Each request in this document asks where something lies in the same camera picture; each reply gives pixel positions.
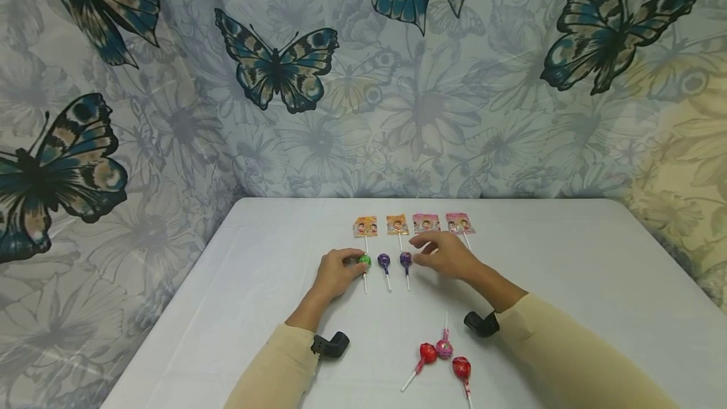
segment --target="table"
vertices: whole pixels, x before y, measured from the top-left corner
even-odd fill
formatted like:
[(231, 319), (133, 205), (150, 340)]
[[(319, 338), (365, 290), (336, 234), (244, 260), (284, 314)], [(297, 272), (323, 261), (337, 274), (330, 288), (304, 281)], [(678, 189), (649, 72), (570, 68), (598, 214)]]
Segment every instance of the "table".
[[(607, 199), (241, 199), (120, 377), (102, 409), (221, 408), (241, 372), (310, 287), (332, 247), (364, 248), (356, 217), (469, 213), (473, 252), (626, 353), (683, 407), (727, 407), (727, 317), (621, 204)], [(321, 334), (345, 332), (340, 360), (322, 362), (302, 408), (466, 408), (449, 363), (425, 368), (406, 393), (418, 345), (440, 338), (449, 311), (455, 355), (473, 363), (477, 408), (558, 407), (504, 346), (474, 337), (464, 315), (491, 312), (459, 282), (398, 266), (398, 238), (369, 239), (392, 255), (383, 271), (330, 308)], [(405, 243), (405, 250), (412, 251)]]

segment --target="hand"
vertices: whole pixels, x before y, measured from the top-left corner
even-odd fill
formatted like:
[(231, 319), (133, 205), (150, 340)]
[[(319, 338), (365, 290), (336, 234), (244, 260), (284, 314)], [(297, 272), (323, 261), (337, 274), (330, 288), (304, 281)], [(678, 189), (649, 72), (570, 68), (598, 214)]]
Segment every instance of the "hand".
[(412, 237), (410, 243), (417, 248), (424, 247), (421, 253), (413, 256), (415, 264), (430, 267), (450, 278), (464, 280), (482, 265), (459, 237), (451, 232), (422, 232)]
[(350, 258), (358, 259), (363, 254), (362, 250), (356, 248), (330, 250), (327, 255), (321, 257), (321, 265), (319, 265), (316, 280), (310, 292), (321, 296), (328, 302), (343, 295), (353, 279), (362, 275), (368, 268), (364, 262), (345, 266), (343, 261)]

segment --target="red lollipop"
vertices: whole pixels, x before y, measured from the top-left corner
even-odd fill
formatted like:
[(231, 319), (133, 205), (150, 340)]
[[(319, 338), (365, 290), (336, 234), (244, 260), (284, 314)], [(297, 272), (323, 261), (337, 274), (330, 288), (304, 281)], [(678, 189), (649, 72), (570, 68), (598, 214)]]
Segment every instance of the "red lollipop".
[(437, 360), (437, 350), (430, 343), (422, 343), (419, 346), (419, 356), (421, 357), (419, 363), (417, 363), (417, 367), (415, 367), (410, 378), (406, 381), (405, 386), (401, 387), (402, 391), (406, 390), (406, 387), (411, 384), (413, 378), (422, 371), (424, 365), (434, 363)]
[(454, 357), (452, 360), (452, 369), (454, 370), (454, 375), (463, 382), (464, 391), (467, 393), (467, 402), (470, 404), (470, 409), (472, 409), (472, 396), (470, 395), (470, 372), (472, 372), (472, 365), (464, 357)]

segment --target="fabric backdrop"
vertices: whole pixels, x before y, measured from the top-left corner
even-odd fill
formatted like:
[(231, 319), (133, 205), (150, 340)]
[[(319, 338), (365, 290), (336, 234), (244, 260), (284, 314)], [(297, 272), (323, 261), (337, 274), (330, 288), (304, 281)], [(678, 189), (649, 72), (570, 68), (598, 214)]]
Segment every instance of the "fabric backdrop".
[(245, 195), (618, 199), (727, 312), (726, 95), (727, 0), (0, 0), (0, 407), (99, 407)]

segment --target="person's left hand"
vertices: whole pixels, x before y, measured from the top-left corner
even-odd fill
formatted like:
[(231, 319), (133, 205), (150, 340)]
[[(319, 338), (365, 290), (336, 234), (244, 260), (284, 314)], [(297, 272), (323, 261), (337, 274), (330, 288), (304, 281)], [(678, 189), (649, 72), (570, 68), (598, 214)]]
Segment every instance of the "person's left hand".
[(358, 262), (353, 266), (345, 266), (343, 261), (350, 258), (358, 259), (364, 252), (357, 248), (344, 248), (343, 250), (330, 250), (321, 257), (321, 265), (317, 271), (316, 280), (310, 292), (333, 300), (343, 295), (356, 276), (360, 276), (367, 270), (368, 265)]

